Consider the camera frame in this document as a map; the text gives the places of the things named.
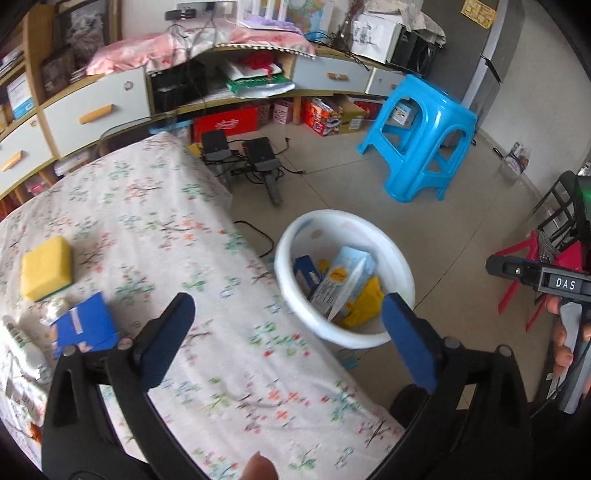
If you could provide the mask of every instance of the bed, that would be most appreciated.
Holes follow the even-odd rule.
[[[150,398],[211,478],[238,480],[258,450],[282,480],[366,478],[403,428],[290,312],[230,219],[230,201],[169,134],[106,155],[0,223],[2,314],[19,319],[55,365],[39,323],[44,302],[20,295],[20,259],[61,235],[73,248],[75,282],[59,295],[74,303],[102,291],[121,335],[136,335],[177,292],[193,296],[193,327]],[[4,349],[0,417],[40,466],[30,422],[43,422],[46,395]],[[141,459],[113,392],[102,389],[122,445]]]

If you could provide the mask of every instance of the human hand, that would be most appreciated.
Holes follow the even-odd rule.
[[[257,452],[244,467],[240,480],[279,480],[279,475],[273,463]]]
[[[546,301],[546,308],[550,313],[554,313],[556,315],[560,315],[560,297],[550,296]],[[561,377],[564,375],[564,372],[568,367],[571,366],[573,363],[573,353],[570,351],[570,348],[564,346],[564,342],[566,341],[566,328],[564,325],[559,323],[553,335],[554,341],[554,374]],[[591,324],[586,325],[583,328],[583,336],[585,341],[589,341],[591,339]],[[585,388],[583,389],[583,395],[586,395],[589,392],[591,387],[591,377],[588,379]]]

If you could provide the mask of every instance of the wall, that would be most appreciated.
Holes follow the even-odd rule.
[[[345,19],[349,0],[333,1],[335,5],[329,28],[336,31]],[[164,19],[164,12],[177,8],[177,0],[121,0],[121,4],[123,38],[166,30],[170,22]],[[183,25],[192,26],[189,22],[183,22]]]
[[[522,0],[525,22],[515,56],[482,129],[503,150],[531,148],[525,171],[545,193],[576,170],[591,147],[591,82],[540,4]]]

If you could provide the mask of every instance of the yellow object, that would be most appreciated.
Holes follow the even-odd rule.
[[[478,0],[466,0],[462,7],[462,14],[487,30],[491,28],[496,19],[496,10]]]
[[[365,284],[349,314],[340,322],[343,328],[355,328],[377,317],[382,311],[384,292],[378,277],[372,277]]]
[[[60,236],[22,256],[21,294],[37,301],[72,283],[72,251]]]
[[[201,158],[201,149],[199,148],[199,144],[192,143],[187,147],[190,152],[195,155],[197,158]]]
[[[320,275],[324,276],[329,271],[330,262],[327,259],[322,258],[322,259],[318,260],[318,264],[316,265],[316,268],[318,269],[318,272],[320,273]]]

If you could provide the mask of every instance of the pink cloth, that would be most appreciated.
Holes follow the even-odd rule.
[[[181,43],[170,32],[126,38],[100,48],[86,68],[88,75],[124,72],[145,66],[147,73],[166,70],[187,61],[185,45],[194,58],[214,46],[260,47],[315,56],[314,45],[303,35],[279,30],[253,30],[225,22],[213,28],[195,28],[183,32]]]

